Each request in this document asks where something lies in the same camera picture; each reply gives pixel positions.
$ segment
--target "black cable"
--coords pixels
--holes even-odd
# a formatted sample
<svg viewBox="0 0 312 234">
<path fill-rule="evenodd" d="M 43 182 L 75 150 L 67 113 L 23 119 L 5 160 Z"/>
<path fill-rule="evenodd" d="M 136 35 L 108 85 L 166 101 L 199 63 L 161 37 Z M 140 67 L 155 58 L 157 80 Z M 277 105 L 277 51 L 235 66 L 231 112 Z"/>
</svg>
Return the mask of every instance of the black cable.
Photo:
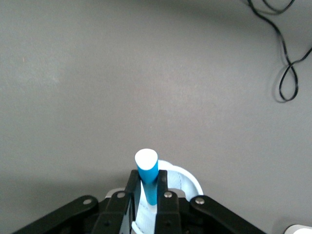
<svg viewBox="0 0 312 234">
<path fill-rule="evenodd" d="M 294 66 L 296 63 L 299 63 L 299 62 L 302 62 L 303 60 L 305 60 L 305 59 L 308 57 L 308 55 L 311 53 L 312 48 L 311 48 L 310 50 L 308 50 L 308 52 L 307 52 L 301 59 L 296 60 L 296 61 L 294 61 L 294 62 L 291 62 L 291 60 L 289 59 L 289 56 L 288 56 L 288 52 L 287 52 L 287 47 L 286 47 L 285 39 L 284 39 L 284 37 L 283 37 L 281 31 L 279 30 L 279 28 L 278 28 L 271 20 L 269 20 L 268 18 L 266 18 L 265 16 L 263 16 L 263 15 L 261 15 L 261 14 L 259 13 L 259 11 L 254 7 L 254 5 L 253 5 L 253 3 L 252 3 L 252 0 L 247 0 L 247 1 L 248 1 L 248 4 L 249 4 L 250 8 L 251 8 L 252 11 L 253 11 L 253 13 L 254 13 L 256 16 L 258 16 L 260 19 L 264 20 L 264 21 L 267 22 L 269 25 L 271 25 L 271 26 L 273 27 L 273 29 L 276 31 L 277 36 L 280 38 L 280 40 L 281 40 L 281 42 L 282 42 L 283 50 L 284 50 L 284 56 L 285 56 L 285 59 L 286 59 L 286 61 L 287 61 L 288 66 L 287 66 L 287 68 L 286 68 L 286 70 L 285 70 L 285 72 L 284 72 L 284 74 L 283 74 L 283 76 L 282 76 L 282 79 L 281 79 L 280 83 L 279 83 L 279 95 L 281 96 L 281 98 L 282 98 L 285 102 L 291 101 L 291 100 L 293 100 L 293 99 L 297 96 L 297 94 L 298 94 L 298 89 L 299 89 L 299 88 L 298 88 L 298 75 L 297 75 L 296 70 L 295 70 L 295 68 L 294 68 L 293 66 Z M 273 10 L 274 12 L 276 12 L 277 14 L 281 14 L 281 13 L 285 12 L 285 11 L 293 4 L 293 2 L 294 2 L 295 0 L 291 0 L 291 2 L 290 2 L 284 9 L 282 9 L 282 10 L 278 10 L 278 9 L 276 9 L 276 8 L 274 8 L 274 7 L 272 7 L 272 6 L 270 6 L 270 5 L 266 2 L 266 0 L 262 0 L 262 1 L 266 4 L 266 6 L 267 6 L 268 8 L 270 8 L 271 10 Z M 295 90 L 294 90 L 293 95 L 291 96 L 291 98 L 285 98 L 285 96 L 283 95 L 283 92 L 282 92 L 282 86 L 283 86 L 283 82 L 284 82 L 285 76 L 286 76 L 286 74 L 288 73 L 288 71 L 289 71 L 290 69 L 291 69 L 292 74 L 293 74 L 293 79 L 294 79 L 294 83 L 295 83 Z"/>
</svg>

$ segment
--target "gray surface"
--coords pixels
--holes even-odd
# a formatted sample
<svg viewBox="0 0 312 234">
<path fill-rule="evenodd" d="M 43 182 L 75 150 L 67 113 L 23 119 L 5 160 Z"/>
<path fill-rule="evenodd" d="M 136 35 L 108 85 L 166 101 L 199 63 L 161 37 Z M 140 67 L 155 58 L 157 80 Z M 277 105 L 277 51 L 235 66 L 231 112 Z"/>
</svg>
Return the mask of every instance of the gray surface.
<svg viewBox="0 0 312 234">
<path fill-rule="evenodd" d="M 311 10 L 274 18 L 291 58 Z M 239 0 L 1 1 L 0 233 L 125 186 L 145 147 L 269 234 L 312 224 L 311 62 L 279 104 L 276 36 Z"/>
</svg>

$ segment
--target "silver screw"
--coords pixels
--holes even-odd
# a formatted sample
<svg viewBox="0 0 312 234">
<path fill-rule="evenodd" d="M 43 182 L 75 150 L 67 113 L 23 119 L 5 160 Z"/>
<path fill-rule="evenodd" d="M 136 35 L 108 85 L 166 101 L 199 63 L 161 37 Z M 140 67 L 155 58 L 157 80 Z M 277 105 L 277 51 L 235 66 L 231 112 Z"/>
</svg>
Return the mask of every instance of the silver screw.
<svg viewBox="0 0 312 234">
<path fill-rule="evenodd" d="M 171 197 L 172 197 L 172 193 L 171 193 L 171 192 L 165 192 L 165 193 L 164 193 L 164 196 L 165 196 L 166 198 L 171 198 Z"/>
<path fill-rule="evenodd" d="M 126 196 L 126 194 L 124 192 L 120 192 L 120 193 L 117 194 L 118 198 L 122 198 L 124 196 Z"/>
<path fill-rule="evenodd" d="M 198 197 L 195 199 L 195 202 L 198 204 L 198 205 L 202 205 L 205 203 L 205 200 L 202 199 L 201 197 Z"/>
<path fill-rule="evenodd" d="M 89 205 L 91 202 L 92 202 L 91 199 L 86 199 L 86 200 L 83 201 L 83 204 L 84 205 Z"/>
</svg>

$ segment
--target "white circular top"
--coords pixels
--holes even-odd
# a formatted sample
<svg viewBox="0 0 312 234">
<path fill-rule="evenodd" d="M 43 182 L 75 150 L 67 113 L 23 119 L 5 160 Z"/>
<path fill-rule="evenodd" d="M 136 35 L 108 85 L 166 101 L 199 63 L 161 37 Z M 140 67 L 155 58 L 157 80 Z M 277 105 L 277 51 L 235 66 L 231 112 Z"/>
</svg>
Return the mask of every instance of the white circular top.
<svg viewBox="0 0 312 234">
<path fill-rule="evenodd" d="M 142 149 L 136 153 L 135 160 L 139 168 L 147 171 L 155 166 L 158 160 L 158 155 L 155 150 Z"/>
</svg>

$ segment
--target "blue marker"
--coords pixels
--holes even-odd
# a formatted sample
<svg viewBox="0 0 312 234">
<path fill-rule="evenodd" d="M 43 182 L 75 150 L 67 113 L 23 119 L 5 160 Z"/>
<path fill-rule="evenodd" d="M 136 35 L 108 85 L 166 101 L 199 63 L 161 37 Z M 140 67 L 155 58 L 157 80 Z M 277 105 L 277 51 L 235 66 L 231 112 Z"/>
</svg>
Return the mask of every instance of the blue marker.
<svg viewBox="0 0 312 234">
<path fill-rule="evenodd" d="M 154 150 L 142 149 L 136 153 L 135 160 L 146 200 L 149 205 L 155 206 L 157 204 L 158 155 Z"/>
</svg>

